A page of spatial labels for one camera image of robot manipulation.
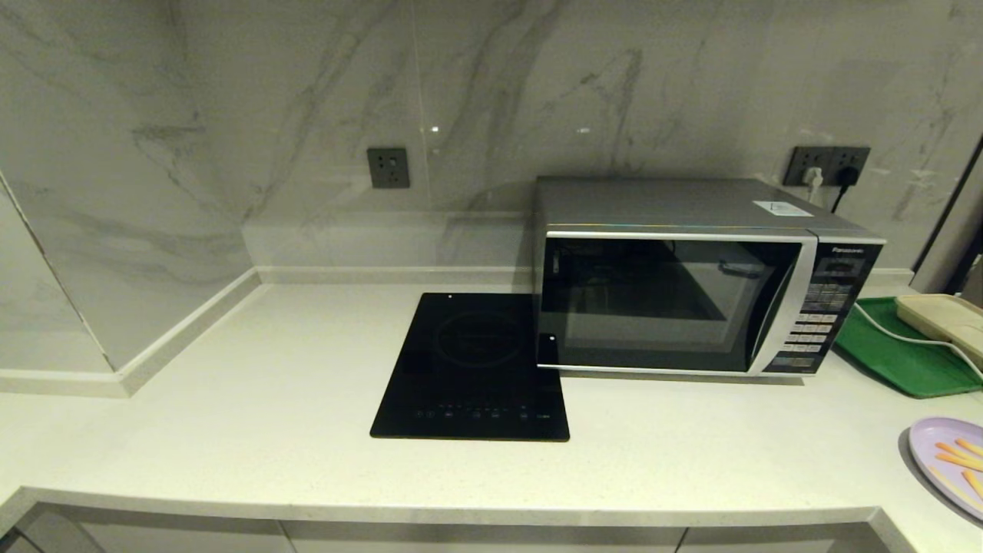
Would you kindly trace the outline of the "black induction cooktop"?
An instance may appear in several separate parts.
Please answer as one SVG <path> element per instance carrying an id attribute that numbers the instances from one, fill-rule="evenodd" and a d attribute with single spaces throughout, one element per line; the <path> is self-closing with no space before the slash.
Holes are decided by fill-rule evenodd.
<path id="1" fill-rule="evenodd" d="M 529 293 L 424 293 L 369 434 L 565 443 L 558 371 L 538 367 Z"/>

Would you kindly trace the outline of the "grey single wall socket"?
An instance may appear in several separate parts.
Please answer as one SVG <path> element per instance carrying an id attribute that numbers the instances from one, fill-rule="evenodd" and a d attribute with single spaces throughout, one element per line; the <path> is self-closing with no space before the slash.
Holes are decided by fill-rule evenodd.
<path id="1" fill-rule="evenodd" d="M 366 150 L 371 185 L 377 190 L 411 187 L 409 159 L 404 147 L 370 147 Z"/>

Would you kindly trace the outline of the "green plastic tray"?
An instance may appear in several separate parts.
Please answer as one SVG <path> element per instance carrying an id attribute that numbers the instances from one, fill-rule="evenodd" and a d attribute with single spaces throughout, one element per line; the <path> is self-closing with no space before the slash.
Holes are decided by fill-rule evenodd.
<path id="1" fill-rule="evenodd" d="M 983 379 L 947 346 L 899 319 L 895 298 L 859 299 L 835 341 L 835 350 L 869 375 L 916 399 L 983 392 Z"/>

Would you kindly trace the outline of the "lilac round plate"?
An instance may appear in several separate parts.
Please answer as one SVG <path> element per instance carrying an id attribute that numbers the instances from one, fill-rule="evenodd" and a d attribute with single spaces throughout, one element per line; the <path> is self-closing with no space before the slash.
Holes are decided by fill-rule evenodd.
<path id="1" fill-rule="evenodd" d="M 936 443 L 945 443 L 952 445 L 957 449 L 965 449 L 959 447 L 955 444 L 956 439 L 965 439 L 966 441 L 972 442 L 976 445 L 983 447 L 983 426 L 974 424 L 973 422 L 968 422 L 961 419 L 947 418 L 947 417 L 931 417 L 919 420 L 909 428 L 909 437 L 907 438 L 907 443 L 909 444 L 909 451 L 912 453 L 912 457 L 920 472 L 928 479 L 931 486 L 937 493 L 940 493 L 945 498 L 947 498 L 952 504 L 959 508 L 962 512 L 965 512 L 969 518 L 974 519 L 974 521 L 979 522 L 983 525 L 983 512 L 973 510 L 973 508 L 963 507 L 961 502 L 958 500 L 952 500 L 941 490 L 936 483 L 934 483 L 932 476 L 929 473 L 928 465 L 934 466 L 939 472 L 943 472 L 945 477 L 949 481 L 952 481 L 958 487 L 963 489 L 963 493 L 972 497 L 973 500 L 983 504 L 979 497 L 975 494 L 972 487 L 963 479 L 962 472 L 966 468 L 962 468 L 959 465 L 954 465 L 954 463 L 948 463 L 940 461 L 936 458 L 937 448 Z M 983 481 L 983 472 L 978 472 L 978 477 Z"/>

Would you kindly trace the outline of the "beige flat appliance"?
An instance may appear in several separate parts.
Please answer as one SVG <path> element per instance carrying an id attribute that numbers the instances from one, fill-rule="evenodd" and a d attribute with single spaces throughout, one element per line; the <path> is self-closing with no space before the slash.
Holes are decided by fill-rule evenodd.
<path id="1" fill-rule="evenodd" d="M 898 296 L 895 304 L 899 319 L 928 339 L 954 344 L 983 371 L 983 308 L 947 294 Z"/>

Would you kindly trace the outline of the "grey double wall socket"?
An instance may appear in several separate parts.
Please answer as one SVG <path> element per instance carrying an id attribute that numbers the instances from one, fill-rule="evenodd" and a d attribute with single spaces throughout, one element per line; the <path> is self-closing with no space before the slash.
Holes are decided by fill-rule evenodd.
<path id="1" fill-rule="evenodd" d="M 821 167 L 824 176 L 822 185 L 836 187 L 836 172 L 843 167 L 856 167 L 860 169 L 861 176 L 870 153 L 870 147 L 795 147 L 791 151 L 791 158 L 786 173 L 784 173 L 782 185 L 805 187 L 805 184 L 802 183 L 802 175 L 806 168 Z"/>

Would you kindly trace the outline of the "microwave door with dark glass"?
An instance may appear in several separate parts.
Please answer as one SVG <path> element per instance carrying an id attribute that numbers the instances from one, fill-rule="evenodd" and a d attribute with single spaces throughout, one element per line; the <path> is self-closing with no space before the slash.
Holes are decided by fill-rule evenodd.
<path id="1" fill-rule="evenodd" d="M 538 363 L 611 373 L 762 373 L 810 280 L 807 233 L 551 230 L 538 252 Z"/>

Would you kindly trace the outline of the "silver microwave oven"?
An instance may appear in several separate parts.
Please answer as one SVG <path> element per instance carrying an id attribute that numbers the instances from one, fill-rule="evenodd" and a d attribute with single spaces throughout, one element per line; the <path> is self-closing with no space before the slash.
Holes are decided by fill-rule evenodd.
<path id="1" fill-rule="evenodd" d="M 753 200 L 795 204 L 810 211 L 813 217 L 776 217 L 755 206 Z M 758 180 L 541 177 L 535 186 L 530 226 L 535 322 L 538 314 L 538 252 L 545 234 L 551 230 L 726 235 L 750 232 L 771 236 L 801 232 L 817 238 L 818 252 L 796 322 L 791 326 L 782 351 L 762 373 L 751 376 L 681 371 L 636 374 L 752 378 L 813 375 L 832 349 L 885 247 L 885 239 L 873 232 Z M 536 346 L 538 361 L 537 327 Z"/>

